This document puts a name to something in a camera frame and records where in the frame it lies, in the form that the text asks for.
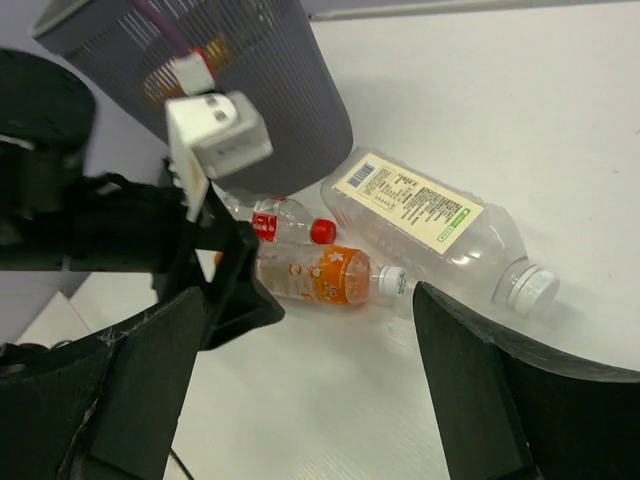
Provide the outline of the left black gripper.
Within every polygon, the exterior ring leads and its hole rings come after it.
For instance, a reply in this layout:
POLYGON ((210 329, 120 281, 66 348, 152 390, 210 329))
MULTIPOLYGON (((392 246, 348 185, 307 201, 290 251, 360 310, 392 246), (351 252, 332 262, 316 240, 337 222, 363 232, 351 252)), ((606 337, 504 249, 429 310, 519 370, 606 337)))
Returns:
MULTIPOLYGON (((64 190, 68 216, 64 268, 74 272, 149 273, 160 300, 199 282, 194 246, 197 226, 187 219, 186 194, 162 159, 158 184, 121 174, 82 175, 64 190)), ((222 254, 202 287, 207 326, 202 348, 214 350, 252 330, 280 322, 284 309, 256 276, 259 240, 210 190, 202 212, 212 216, 199 245, 222 254)))

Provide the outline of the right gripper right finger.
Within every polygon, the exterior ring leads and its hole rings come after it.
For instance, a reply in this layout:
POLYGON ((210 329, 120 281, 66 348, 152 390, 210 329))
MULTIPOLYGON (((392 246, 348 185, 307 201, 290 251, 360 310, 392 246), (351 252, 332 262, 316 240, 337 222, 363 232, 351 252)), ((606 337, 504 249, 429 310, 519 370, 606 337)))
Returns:
POLYGON ((425 282, 413 313, 450 478, 638 478, 638 372, 548 346, 425 282))

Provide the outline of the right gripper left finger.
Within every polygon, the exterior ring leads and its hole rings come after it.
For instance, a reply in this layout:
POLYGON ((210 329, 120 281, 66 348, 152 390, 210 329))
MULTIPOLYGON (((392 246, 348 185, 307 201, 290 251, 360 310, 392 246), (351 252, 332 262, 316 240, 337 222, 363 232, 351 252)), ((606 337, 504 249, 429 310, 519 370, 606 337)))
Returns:
POLYGON ((189 288, 63 347, 3 345, 2 478, 162 478, 204 323, 189 288))

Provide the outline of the small red-label cola bottle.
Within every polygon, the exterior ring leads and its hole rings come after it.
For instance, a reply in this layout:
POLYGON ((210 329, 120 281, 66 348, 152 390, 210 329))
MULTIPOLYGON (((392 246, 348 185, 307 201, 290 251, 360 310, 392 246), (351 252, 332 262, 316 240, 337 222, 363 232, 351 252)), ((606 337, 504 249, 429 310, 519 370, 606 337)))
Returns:
POLYGON ((248 222, 263 242, 333 244, 336 224, 315 216, 297 200, 247 192, 223 192, 221 200, 238 221, 248 222))

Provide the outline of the orange juice bottle white cap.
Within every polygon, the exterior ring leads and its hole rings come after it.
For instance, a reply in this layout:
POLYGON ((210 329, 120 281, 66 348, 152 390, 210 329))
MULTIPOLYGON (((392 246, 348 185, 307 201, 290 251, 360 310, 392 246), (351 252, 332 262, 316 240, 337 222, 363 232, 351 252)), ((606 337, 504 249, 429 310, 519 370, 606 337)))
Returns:
POLYGON ((257 280, 273 296, 313 303, 394 305, 406 297, 407 273, 361 249, 340 245, 263 243, 257 280))

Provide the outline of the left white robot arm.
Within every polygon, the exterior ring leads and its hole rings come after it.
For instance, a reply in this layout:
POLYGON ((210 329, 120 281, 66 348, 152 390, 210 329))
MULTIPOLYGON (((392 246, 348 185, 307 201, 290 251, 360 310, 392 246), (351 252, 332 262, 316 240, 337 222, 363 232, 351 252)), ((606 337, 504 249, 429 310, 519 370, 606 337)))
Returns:
POLYGON ((160 302, 195 287, 203 350, 273 325, 283 308, 255 274, 258 240, 193 159, 155 186, 84 174, 97 104, 61 65, 1 51, 1 267, 148 273, 160 302))

